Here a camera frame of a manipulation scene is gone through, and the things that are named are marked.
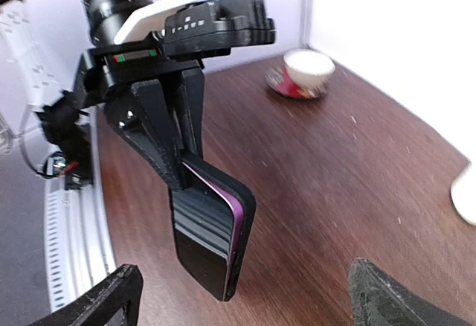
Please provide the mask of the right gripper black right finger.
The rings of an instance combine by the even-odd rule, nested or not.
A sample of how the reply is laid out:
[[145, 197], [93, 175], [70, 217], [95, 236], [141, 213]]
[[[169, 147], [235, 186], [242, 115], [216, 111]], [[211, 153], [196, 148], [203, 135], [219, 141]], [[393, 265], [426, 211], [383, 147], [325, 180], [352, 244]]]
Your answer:
[[412, 293], [368, 259], [352, 262], [348, 282], [355, 325], [469, 324]]

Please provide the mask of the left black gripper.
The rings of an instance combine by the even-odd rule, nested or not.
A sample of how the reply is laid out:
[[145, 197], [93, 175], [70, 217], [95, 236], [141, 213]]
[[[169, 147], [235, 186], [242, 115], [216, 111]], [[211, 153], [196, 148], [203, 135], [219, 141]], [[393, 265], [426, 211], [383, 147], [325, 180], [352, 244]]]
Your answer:
[[89, 49], [77, 67], [77, 108], [103, 105], [110, 127], [173, 191], [184, 190], [180, 153], [203, 157], [204, 94], [198, 62], [153, 49]]

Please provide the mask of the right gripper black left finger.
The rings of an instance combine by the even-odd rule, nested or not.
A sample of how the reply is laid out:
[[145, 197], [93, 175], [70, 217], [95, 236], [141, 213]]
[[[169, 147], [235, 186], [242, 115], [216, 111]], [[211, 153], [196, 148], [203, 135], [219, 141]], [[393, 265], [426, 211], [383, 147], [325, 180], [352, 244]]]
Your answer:
[[77, 300], [32, 323], [37, 325], [136, 325], [144, 280], [136, 265], [124, 264]]

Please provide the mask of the black smartphone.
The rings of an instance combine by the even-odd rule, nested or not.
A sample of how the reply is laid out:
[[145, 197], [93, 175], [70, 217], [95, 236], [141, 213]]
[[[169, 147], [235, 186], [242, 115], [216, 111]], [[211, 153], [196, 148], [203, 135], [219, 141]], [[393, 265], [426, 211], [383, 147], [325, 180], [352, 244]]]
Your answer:
[[214, 298], [225, 301], [245, 211], [229, 188], [184, 165], [190, 186], [170, 194], [181, 265]]
[[[194, 168], [196, 168], [200, 173], [203, 173], [206, 176], [210, 176], [213, 181], [218, 182], [219, 185], [223, 185], [226, 188], [229, 188], [234, 196], [238, 198], [238, 200], [242, 203], [245, 211], [245, 219], [242, 224], [241, 232], [239, 234], [239, 241], [237, 244], [237, 255], [234, 260], [232, 274], [230, 278], [229, 290], [227, 293], [227, 299], [225, 301], [229, 301], [233, 298], [237, 283], [239, 280], [239, 274], [242, 268], [242, 262], [245, 256], [245, 249], [248, 244], [248, 239], [251, 233], [251, 227], [254, 221], [254, 215], [256, 211], [256, 199], [252, 192], [246, 187], [243, 183], [238, 181], [232, 176], [224, 173], [223, 171], [219, 170], [218, 168], [214, 167], [210, 163], [206, 162], [204, 159], [195, 156], [191, 153], [184, 154], [182, 157], [182, 164], [183, 166], [188, 163], [191, 164]], [[187, 176], [187, 172], [185, 170], [186, 177], [188, 178], [188, 182], [190, 183], [190, 178]], [[169, 202], [170, 202], [170, 194], [176, 191], [169, 191]]]

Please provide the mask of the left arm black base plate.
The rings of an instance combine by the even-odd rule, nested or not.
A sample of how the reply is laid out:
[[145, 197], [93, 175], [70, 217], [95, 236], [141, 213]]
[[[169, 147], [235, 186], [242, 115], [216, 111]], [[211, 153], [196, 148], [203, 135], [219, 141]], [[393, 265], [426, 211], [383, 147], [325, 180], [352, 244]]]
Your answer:
[[77, 126], [62, 150], [68, 161], [65, 189], [79, 190], [83, 186], [90, 185], [93, 181], [90, 125]]

